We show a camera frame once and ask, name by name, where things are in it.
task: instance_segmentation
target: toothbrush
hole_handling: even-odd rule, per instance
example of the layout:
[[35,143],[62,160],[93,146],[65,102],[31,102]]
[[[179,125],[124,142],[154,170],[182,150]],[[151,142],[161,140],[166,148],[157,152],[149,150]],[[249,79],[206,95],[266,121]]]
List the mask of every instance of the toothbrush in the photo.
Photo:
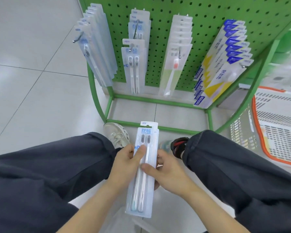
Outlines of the toothbrush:
[[139,56],[135,57],[136,67],[136,94],[139,94]]
[[[142,145],[145,143],[144,135],[141,136],[141,143]],[[138,168],[137,176],[135,180],[134,192],[132,193],[132,201],[130,203],[130,209],[132,211],[137,211],[138,197],[139,197],[139,192],[140,192],[140,178],[141,178],[141,169]]]
[[[149,162],[150,142],[151,142],[151,136],[148,135],[145,163]],[[145,186],[146,186],[146,181],[147,181],[147,175],[143,172],[142,173],[141,190],[140,190],[140,199],[139,199],[139,204],[138,204],[138,212],[143,212],[144,208],[145,208]]]
[[136,94],[132,56],[128,57],[128,65],[130,68],[130,80],[131,80],[130,83],[131,83],[131,87],[132,87],[132,94]]
[[168,82],[167,82],[167,85],[166,85],[166,89],[165,89],[165,92],[164,92],[164,96],[169,96],[170,95],[171,82],[172,82],[172,79],[173,79],[173,75],[175,73],[175,70],[178,69],[178,66],[179,66],[179,59],[176,58],[173,61],[173,69],[172,69],[171,74],[169,76],[169,79],[168,79]]

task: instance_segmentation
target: pant leg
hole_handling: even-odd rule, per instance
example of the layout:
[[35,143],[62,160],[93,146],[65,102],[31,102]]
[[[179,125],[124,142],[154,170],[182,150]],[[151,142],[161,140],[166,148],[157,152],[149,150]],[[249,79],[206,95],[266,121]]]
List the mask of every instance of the pant leg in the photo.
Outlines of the pant leg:
[[291,232],[290,173],[209,130],[188,141],[182,159],[250,232]]
[[108,178],[117,151],[98,133],[0,155],[0,232],[56,232],[68,202]]

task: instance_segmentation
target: shoelace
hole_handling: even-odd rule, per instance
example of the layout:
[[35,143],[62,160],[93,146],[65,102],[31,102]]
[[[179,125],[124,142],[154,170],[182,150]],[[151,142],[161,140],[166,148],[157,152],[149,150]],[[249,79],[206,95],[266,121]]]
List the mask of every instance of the shoelace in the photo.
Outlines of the shoelace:
[[120,140],[122,140],[124,138],[124,135],[122,134],[122,133],[111,133],[111,135],[110,135],[110,140],[111,140],[111,142],[112,143],[114,143],[114,144],[118,144],[119,142],[120,142]]

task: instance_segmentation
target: white plastic basket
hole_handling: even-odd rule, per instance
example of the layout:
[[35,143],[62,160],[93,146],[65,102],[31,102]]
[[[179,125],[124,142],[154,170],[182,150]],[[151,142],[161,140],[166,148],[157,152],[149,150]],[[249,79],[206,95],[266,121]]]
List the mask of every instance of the white plastic basket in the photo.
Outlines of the white plastic basket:
[[291,166],[291,93],[259,87],[231,125],[231,139],[276,164]]

